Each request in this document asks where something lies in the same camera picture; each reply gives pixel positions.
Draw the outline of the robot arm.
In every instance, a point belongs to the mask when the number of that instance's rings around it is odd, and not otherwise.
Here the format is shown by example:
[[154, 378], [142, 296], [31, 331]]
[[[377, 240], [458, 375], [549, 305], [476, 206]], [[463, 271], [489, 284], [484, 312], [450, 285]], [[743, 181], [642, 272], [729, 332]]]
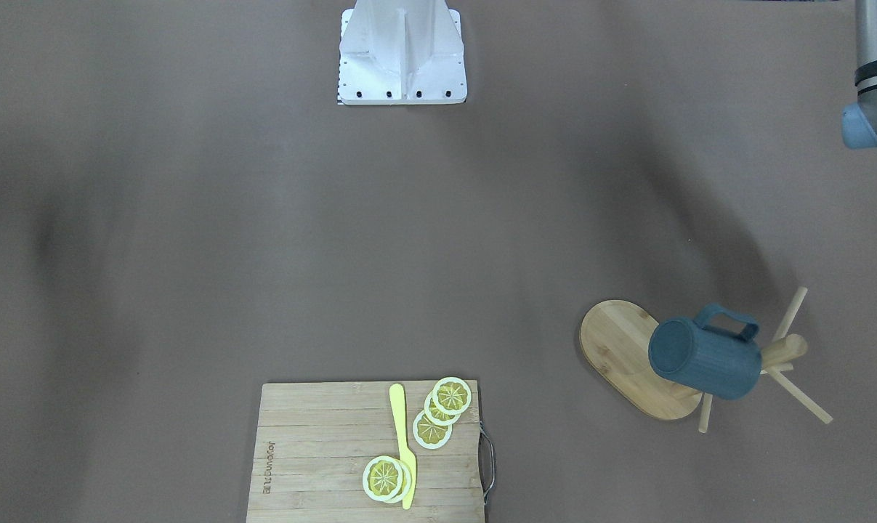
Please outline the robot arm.
[[857, 101], [842, 112], [842, 138], [849, 149], [877, 147], [877, 1], [854, 3]]

